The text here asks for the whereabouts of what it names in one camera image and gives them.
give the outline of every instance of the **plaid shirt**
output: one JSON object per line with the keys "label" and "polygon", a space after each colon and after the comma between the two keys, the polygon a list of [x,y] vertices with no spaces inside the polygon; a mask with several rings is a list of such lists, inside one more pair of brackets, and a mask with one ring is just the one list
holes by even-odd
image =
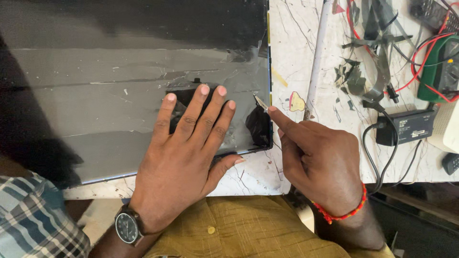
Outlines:
{"label": "plaid shirt", "polygon": [[0,258],[87,257],[89,238],[48,180],[0,176]]}

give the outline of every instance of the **olive shirt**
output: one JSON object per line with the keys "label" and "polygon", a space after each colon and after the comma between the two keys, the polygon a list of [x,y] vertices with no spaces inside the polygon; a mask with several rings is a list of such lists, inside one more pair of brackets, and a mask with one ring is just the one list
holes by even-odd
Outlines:
{"label": "olive shirt", "polygon": [[280,196],[207,197],[186,209],[144,256],[156,257],[394,257],[346,252],[320,239]]}

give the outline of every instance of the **blade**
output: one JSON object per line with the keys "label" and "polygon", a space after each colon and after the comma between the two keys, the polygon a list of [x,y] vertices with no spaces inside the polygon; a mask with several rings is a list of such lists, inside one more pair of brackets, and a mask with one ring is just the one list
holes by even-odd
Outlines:
{"label": "blade", "polygon": [[253,96],[255,97],[255,100],[258,102],[258,104],[266,111],[268,110],[268,106],[263,103],[263,101],[260,100],[259,97],[257,97],[257,95],[253,94]]}

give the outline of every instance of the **red thread bracelet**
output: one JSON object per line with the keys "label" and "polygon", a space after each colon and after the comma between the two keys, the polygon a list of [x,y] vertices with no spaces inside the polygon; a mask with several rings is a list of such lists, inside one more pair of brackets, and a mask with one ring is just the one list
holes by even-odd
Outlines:
{"label": "red thread bracelet", "polygon": [[326,212],[324,210],[324,208],[322,208],[322,206],[320,206],[319,204],[317,204],[317,203],[315,203],[313,201],[311,201],[311,202],[324,215],[324,219],[328,222],[328,224],[331,224],[332,220],[342,220],[342,219],[347,219],[347,218],[349,218],[351,216],[354,216],[364,206],[364,203],[367,200],[367,189],[366,189],[365,184],[363,182],[362,182],[362,188],[364,190],[364,194],[362,195],[362,201],[360,202],[360,204],[353,211],[351,211],[348,214],[346,214],[344,216],[341,216],[341,217],[331,216],[330,214],[328,214],[328,212]]}

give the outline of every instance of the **wristwatch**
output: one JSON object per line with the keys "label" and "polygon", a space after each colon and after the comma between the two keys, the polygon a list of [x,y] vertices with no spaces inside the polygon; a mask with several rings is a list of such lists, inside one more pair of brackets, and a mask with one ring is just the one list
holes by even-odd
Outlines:
{"label": "wristwatch", "polygon": [[115,216],[115,229],[119,238],[127,244],[136,247],[146,236],[141,233],[141,220],[138,213],[128,207],[129,203],[121,206]]}

